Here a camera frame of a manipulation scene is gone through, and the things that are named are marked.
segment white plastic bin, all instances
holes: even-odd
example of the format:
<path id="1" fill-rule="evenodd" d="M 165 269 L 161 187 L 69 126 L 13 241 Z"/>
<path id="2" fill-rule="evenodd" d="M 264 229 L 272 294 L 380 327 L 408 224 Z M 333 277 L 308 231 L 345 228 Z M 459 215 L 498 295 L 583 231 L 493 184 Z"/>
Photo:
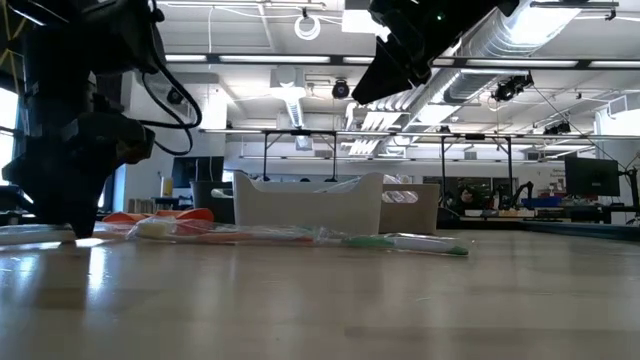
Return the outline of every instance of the white plastic bin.
<path id="1" fill-rule="evenodd" d="M 314 193 L 311 191 L 316 184 L 304 184 L 303 189 L 303 183 L 258 183 L 236 172 L 236 224 L 324 226 L 351 234 L 377 234 L 382 181 L 382 174 L 372 173 L 363 176 L 349 192 Z"/>

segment ceiling duct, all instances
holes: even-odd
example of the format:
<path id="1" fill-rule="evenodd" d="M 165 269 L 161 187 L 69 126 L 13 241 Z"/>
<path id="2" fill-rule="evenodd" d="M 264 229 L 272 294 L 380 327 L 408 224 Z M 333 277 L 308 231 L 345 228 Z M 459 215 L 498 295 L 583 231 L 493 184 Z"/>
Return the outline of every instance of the ceiling duct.
<path id="1" fill-rule="evenodd" d="M 633 93 L 621 96 L 609 102 L 609 115 L 640 109 L 640 94 Z"/>
<path id="2" fill-rule="evenodd" d="M 553 39 L 580 12 L 579 9 L 543 9 L 522 1 L 510 17 L 494 11 L 456 56 L 525 57 Z M 404 131 L 420 131 L 414 126 L 435 125 L 451 116 L 489 86 L 496 74 L 443 69 L 435 74 L 427 90 L 412 107 L 412 117 Z"/>
<path id="3" fill-rule="evenodd" d="M 287 113 L 294 129 L 304 127 L 300 99 L 307 96 L 304 72 L 291 65 L 281 65 L 271 70 L 271 95 L 281 99 L 287 105 Z M 296 150 L 313 150 L 313 141 L 307 136 L 296 136 Z"/>

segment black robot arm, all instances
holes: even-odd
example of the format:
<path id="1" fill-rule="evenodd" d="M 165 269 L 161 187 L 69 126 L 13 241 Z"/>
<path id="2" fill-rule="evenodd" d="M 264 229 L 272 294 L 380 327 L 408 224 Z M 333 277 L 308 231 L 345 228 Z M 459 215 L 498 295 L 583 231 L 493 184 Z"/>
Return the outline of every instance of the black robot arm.
<path id="1" fill-rule="evenodd" d="M 59 0 L 10 0 L 9 6 L 38 26 L 21 36 L 16 47 L 23 57 L 29 132 L 24 151 L 2 169 L 3 176 L 31 197 L 29 210 L 40 221 L 68 223 L 78 237 L 91 236 L 107 177 L 122 164 L 151 156 L 155 133 L 147 126 L 186 131 L 190 150 L 189 129 L 200 124 L 202 113 L 165 67 L 156 27 L 164 16 L 155 1 L 152 8 L 147 0 L 88 7 Z M 185 124 L 166 106 L 177 125 L 130 119 L 105 108 L 90 78 L 130 70 L 162 72 L 191 103 L 195 121 Z"/>

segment monitor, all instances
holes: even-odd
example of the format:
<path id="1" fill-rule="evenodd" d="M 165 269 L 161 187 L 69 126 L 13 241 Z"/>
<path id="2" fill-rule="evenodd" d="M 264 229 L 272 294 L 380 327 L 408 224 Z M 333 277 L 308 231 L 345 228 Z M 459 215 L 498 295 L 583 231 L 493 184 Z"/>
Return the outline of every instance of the monitor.
<path id="1" fill-rule="evenodd" d="M 620 196 L 618 162 L 615 160 L 565 158 L 567 194 Z"/>

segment wooden table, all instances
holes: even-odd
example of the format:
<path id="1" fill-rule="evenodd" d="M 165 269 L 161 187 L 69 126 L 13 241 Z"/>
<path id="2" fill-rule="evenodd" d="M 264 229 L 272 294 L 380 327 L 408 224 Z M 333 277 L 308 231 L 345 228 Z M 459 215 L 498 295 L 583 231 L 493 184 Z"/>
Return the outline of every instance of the wooden table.
<path id="1" fill-rule="evenodd" d="M 472 255 L 4 248 L 0 359 L 638 358 L 638 246 L 445 233 Z"/>

